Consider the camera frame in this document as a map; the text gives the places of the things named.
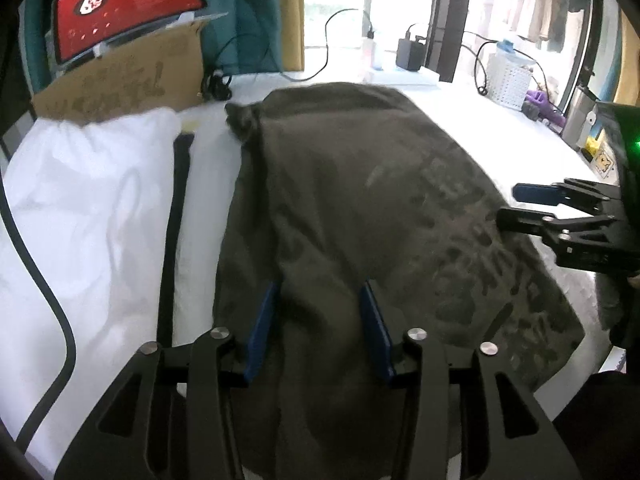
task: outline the red screen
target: red screen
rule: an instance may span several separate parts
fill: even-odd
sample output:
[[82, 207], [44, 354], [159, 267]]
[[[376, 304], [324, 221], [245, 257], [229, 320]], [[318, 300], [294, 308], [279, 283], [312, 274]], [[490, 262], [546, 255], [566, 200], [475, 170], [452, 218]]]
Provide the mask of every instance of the red screen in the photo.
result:
[[58, 0], [58, 62], [130, 28], [203, 6], [202, 0]]

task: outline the metal screw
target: metal screw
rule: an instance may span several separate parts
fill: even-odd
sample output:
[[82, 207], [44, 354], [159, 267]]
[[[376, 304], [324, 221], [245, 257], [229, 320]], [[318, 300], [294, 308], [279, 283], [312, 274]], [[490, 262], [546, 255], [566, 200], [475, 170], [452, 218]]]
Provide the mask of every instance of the metal screw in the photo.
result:
[[149, 341], [147, 343], [144, 343], [139, 349], [138, 351], [144, 355], [151, 355], [154, 354], [155, 352], [158, 351], [158, 343], [156, 343], [155, 341]]
[[498, 353], [498, 345], [491, 341], [485, 341], [480, 345], [480, 351], [484, 355], [496, 355]]
[[229, 337], [229, 329], [226, 326], [216, 327], [209, 333], [213, 339], [226, 339]]
[[421, 328], [411, 328], [408, 330], [407, 335], [414, 341], [427, 339], [427, 333]]

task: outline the dark brown garment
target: dark brown garment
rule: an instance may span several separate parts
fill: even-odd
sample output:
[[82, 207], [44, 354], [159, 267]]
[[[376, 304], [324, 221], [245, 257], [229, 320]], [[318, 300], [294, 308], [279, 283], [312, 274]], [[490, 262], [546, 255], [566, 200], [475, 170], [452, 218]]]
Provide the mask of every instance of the dark brown garment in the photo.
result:
[[367, 278], [409, 327], [446, 344], [496, 342], [531, 388], [578, 346], [582, 327], [530, 240], [496, 230], [494, 185], [407, 97], [338, 83], [227, 111], [244, 145], [216, 324], [282, 281], [263, 370], [233, 394], [249, 469], [280, 480], [390, 473], [402, 392], [366, 355], [357, 295]]

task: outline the power adapter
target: power adapter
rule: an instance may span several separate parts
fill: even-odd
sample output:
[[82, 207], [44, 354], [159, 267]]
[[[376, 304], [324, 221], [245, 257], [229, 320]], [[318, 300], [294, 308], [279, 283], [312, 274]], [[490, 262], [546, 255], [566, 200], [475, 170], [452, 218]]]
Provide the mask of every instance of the power adapter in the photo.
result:
[[427, 59], [427, 38], [416, 36], [415, 40], [411, 41], [410, 37], [410, 32], [407, 31], [405, 37], [398, 41], [396, 66], [409, 72], [418, 72]]

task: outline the white cloth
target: white cloth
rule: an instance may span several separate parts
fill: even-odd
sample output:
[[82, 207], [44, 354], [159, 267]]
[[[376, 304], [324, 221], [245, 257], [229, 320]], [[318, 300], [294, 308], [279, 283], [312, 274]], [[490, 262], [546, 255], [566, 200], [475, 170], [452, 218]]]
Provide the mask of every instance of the white cloth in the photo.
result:
[[[28, 449], [46, 478], [136, 349], [156, 338], [179, 133], [168, 108], [84, 128], [38, 120], [7, 169], [15, 222], [78, 346], [70, 383]], [[0, 417], [12, 437], [64, 359], [58, 322], [0, 222]]]

